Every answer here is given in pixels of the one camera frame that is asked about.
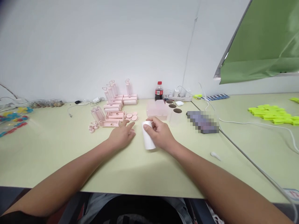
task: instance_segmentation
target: left hand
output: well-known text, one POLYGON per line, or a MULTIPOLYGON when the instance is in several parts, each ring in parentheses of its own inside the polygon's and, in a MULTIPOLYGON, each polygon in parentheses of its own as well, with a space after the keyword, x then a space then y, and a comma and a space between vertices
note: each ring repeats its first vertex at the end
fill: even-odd
POLYGON ((114 150, 126 147, 136 135, 134 129, 132 129, 135 122, 126 126, 127 123, 129 123, 129 121, 124 120, 119 127, 114 128, 109 138, 106 140, 114 150))

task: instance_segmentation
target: bottle label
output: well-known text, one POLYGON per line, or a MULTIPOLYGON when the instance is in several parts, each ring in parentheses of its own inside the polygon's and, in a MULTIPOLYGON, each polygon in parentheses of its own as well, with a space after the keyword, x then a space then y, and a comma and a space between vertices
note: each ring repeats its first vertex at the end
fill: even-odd
POLYGON ((156 95, 163 95, 163 90, 156 90, 156 95))

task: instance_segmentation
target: forearm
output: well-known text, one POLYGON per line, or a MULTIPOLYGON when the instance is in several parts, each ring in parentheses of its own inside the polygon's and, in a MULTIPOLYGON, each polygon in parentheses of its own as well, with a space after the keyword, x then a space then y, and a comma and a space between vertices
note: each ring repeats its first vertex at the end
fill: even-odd
POLYGON ((22 211, 46 217, 58 210, 78 192, 98 166, 115 150, 102 142, 40 182, 6 212, 22 211))
POLYGON ((250 186, 181 144, 168 152, 228 223, 292 223, 250 186))

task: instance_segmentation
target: person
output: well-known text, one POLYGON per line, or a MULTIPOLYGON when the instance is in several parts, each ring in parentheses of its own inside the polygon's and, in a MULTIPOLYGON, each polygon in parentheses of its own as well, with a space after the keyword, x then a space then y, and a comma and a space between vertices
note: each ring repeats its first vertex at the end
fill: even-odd
MULTIPOLYGON (((226 223, 292 223, 250 186, 178 143, 166 123, 156 117, 147 120, 152 122, 153 128, 144 125, 144 129, 155 145, 178 161, 226 223)), ((64 165, 31 189, 0 217, 0 223, 45 222, 46 217, 82 188, 105 160, 130 144, 135 132, 132 129, 134 122, 127 125, 128 122, 125 120, 120 127, 112 130, 107 140, 64 165)), ((182 210, 175 209, 159 197, 102 194, 99 198, 106 202, 99 203, 96 198, 90 200, 91 204, 99 205, 100 208, 88 208, 86 216, 89 211, 93 215, 85 219, 85 223, 131 223, 130 220, 136 223, 189 222, 182 210)))

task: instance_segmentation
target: pink round disc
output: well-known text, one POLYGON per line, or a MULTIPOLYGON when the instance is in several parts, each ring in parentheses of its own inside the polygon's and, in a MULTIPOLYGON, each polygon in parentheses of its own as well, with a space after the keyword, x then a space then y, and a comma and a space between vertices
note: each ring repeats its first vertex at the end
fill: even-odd
POLYGON ((132 121, 136 121, 138 119, 138 117, 136 116, 136 115, 134 115, 133 117, 132 117, 132 121))

